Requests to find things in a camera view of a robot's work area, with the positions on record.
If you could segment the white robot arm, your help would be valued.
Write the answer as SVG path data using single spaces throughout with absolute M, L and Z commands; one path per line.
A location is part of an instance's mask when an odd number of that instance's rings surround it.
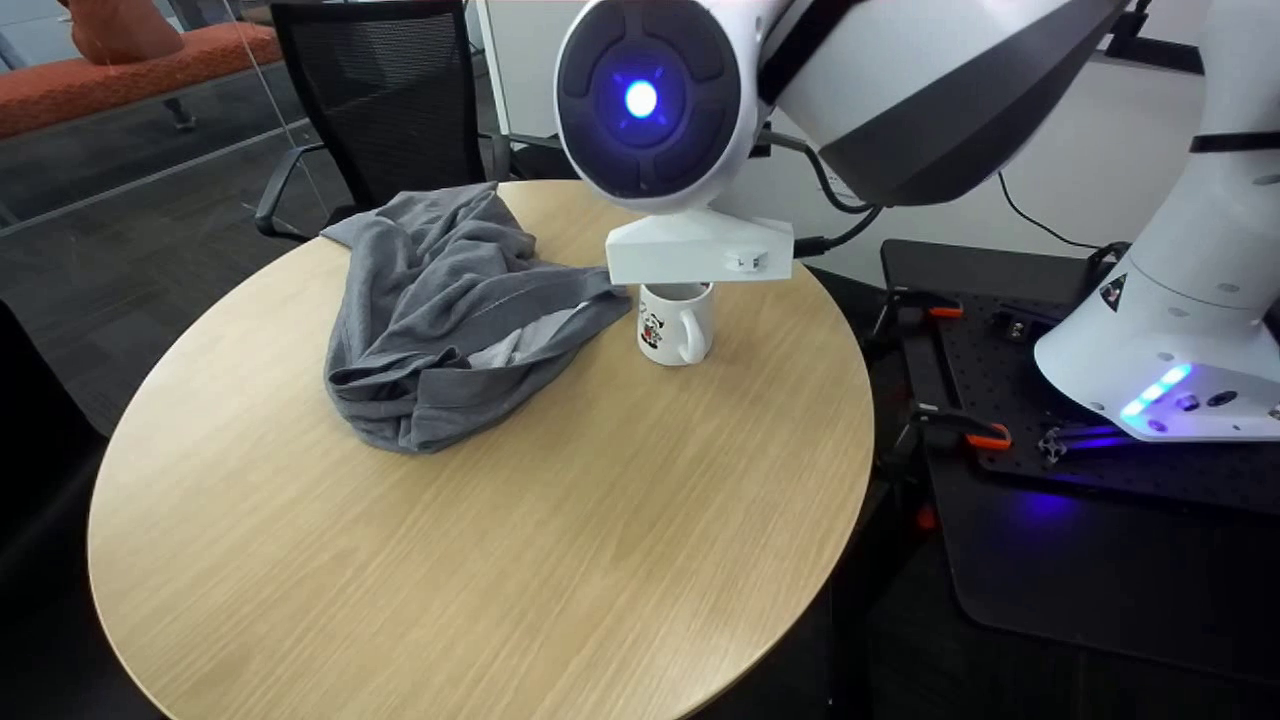
M 586 0 L 552 106 L 578 176 L 636 214 L 616 283 L 786 281 L 808 253 L 717 197 L 786 111 L 873 208 L 944 202 L 1055 106 L 1130 0 Z M 1041 375 L 1143 445 L 1280 434 L 1280 0 L 1213 0 L 1177 189 L 1047 334 Z

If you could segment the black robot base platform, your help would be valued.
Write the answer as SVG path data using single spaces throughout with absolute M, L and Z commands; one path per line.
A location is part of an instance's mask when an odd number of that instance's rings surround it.
M 1061 401 L 1033 341 L 1086 295 L 1064 256 L 893 238 L 888 332 L 960 613 L 1160 668 L 1280 684 L 1280 512 L 1269 446 L 1142 446 Z M 920 402 L 1011 431 L 970 450 Z

